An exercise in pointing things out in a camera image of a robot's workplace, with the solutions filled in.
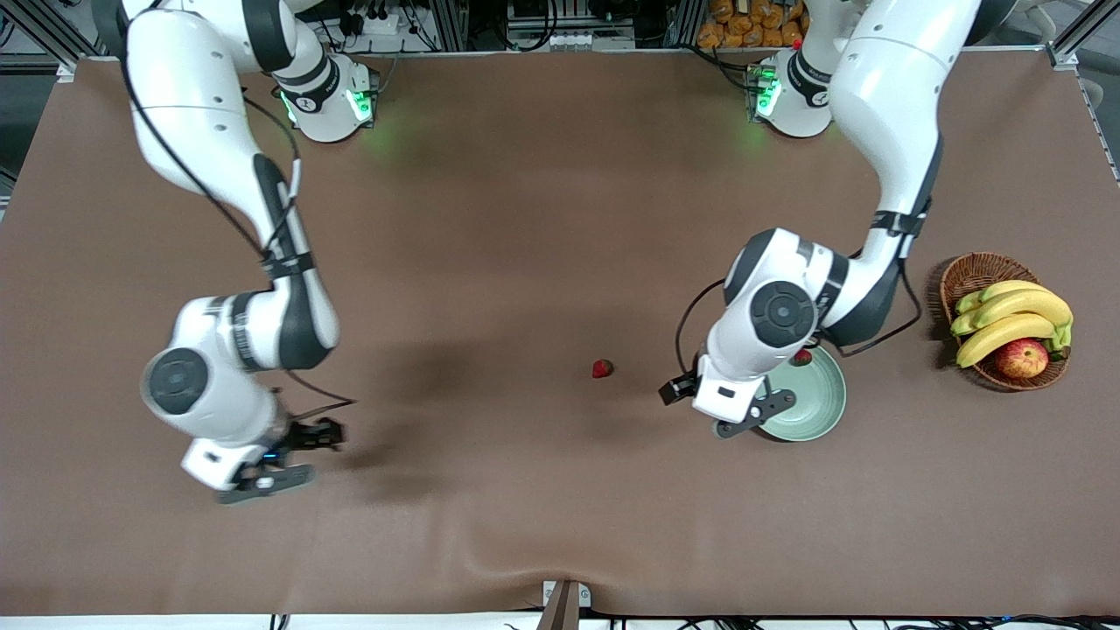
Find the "brown table cover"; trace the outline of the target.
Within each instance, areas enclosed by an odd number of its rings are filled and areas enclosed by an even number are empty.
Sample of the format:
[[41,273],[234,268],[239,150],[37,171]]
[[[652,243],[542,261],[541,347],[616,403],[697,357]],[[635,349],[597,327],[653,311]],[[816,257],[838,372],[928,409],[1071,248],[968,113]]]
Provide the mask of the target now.
[[984,389],[932,304],[843,360],[823,438],[721,441],[659,398],[676,322],[763,230],[864,244],[851,143],[749,123],[692,53],[401,61],[372,130],[304,141],[348,442],[224,507],[140,381],[185,302],[264,275],[84,61],[0,223],[0,615],[469,613],[563,578],[620,615],[1120,615],[1120,185],[1043,52],[965,52],[940,105],[913,287],[1011,256],[1074,311],[1067,374]]

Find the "yellow banana bunch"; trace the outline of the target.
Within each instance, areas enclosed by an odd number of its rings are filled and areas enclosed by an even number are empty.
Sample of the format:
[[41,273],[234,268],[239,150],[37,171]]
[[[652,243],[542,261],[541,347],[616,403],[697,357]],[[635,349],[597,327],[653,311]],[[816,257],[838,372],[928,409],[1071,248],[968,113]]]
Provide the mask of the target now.
[[960,339],[955,363],[973,368],[1000,348],[1033,340],[1049,354],[1066,354],[1075,315],[1067,300],[1038,282],[993,282],[956,300],[949,331]]

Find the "bag of orange bread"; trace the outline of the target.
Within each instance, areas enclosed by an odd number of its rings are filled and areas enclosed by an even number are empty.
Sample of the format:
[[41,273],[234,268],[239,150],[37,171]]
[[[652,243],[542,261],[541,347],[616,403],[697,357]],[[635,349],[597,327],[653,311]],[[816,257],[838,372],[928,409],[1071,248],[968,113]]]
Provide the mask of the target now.
[[704,0],[704,8],[696,33],[703,49],[797,48],[812,24],[804,0]]

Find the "aluminium frame post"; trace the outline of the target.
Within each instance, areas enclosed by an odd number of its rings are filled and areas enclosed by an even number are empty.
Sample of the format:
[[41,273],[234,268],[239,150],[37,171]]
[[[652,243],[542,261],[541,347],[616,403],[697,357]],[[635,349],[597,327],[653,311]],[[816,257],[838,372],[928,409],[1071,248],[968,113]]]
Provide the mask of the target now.
[[49,76],[72,83],[88,41],[48,0],[0,0],[0,76]]
[[445,53],[467,50],[472,0],[429,0],[439,48]]
[[1077,52],[1099,33],[1108,21],[1120,18],[1120,0],[1077,0],[1084,4],[1071,24],[1056,33],[1046,44],[1053,70],[1067,71],[1076,67]]
[[666,47],[696,46],[697,33],[708,19],[709,0],[668,0]]

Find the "white power strip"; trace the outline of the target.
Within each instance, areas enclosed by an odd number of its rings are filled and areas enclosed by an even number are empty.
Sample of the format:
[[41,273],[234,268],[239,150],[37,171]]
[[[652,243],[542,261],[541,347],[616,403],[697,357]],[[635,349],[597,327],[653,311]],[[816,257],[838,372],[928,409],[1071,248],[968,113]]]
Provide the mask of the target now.
[[372,4],[365,9],[351,8],[340,12],[339,30],[345,37],[395,36],[400,31],[401,17],[388,9]]

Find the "brown wicker basket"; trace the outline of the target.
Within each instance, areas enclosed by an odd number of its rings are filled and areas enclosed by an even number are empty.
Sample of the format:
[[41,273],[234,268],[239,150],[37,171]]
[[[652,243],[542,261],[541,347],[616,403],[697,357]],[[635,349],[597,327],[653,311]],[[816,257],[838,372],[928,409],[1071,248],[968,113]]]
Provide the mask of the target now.
[[[955,319],[956,303],[971,291],[984,290],[997,282],[1038,284],[1040,280],[1027,267],[1016,262],[1007,254],[972,252],[972,254],[956,256],[956,259],[948,262],[937,284],[941,314],[945,319]],[[1054,353],[1049,364],[1040,371],[1040,374],[1032,376],[1029,379],[1012,379],[1010,376],[1001,374],[992,356],[987,356],[976,365],[969,367],[969,371],[977,382],[983,380],[987,382],[984,387],[1000,392],[1045,389],[1058,382],[1061,377],[1067,373],[1067,370],[1068,348],[1063,348],[1060,352]]]

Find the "red yellow apple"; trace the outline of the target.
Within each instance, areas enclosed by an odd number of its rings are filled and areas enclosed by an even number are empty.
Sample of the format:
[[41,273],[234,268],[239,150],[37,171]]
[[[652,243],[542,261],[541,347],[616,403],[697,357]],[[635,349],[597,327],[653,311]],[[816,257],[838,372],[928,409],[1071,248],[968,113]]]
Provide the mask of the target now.
[[993,363],[1004,378],[1027,380],[1040,376],[1051,362],[1051,354],[1038,339],[1016,339],[998,348]]

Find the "metal table clamp bracket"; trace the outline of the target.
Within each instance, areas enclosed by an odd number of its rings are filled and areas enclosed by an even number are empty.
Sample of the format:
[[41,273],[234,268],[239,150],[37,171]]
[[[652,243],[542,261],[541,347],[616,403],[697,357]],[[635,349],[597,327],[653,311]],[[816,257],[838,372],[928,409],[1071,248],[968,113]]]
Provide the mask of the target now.
[[584,610],[592,606],[591,587],[571,580],[545,581],[542,604],[535,630],[579,630]]

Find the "pale green round plate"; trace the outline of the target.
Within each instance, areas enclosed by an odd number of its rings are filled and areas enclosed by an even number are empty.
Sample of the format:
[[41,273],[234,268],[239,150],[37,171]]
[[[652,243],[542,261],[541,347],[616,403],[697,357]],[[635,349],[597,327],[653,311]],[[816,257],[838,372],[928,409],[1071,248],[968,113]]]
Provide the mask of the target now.
[[788,390],[794,396],[792,408],[760,424],[760,430],[772,438],[815,441],[836,428],[843,417],[847,404],[843,372],[824,348],[812,348],[809,354],[812,355],[809,364],[787,362],[768,376],[773,392]]

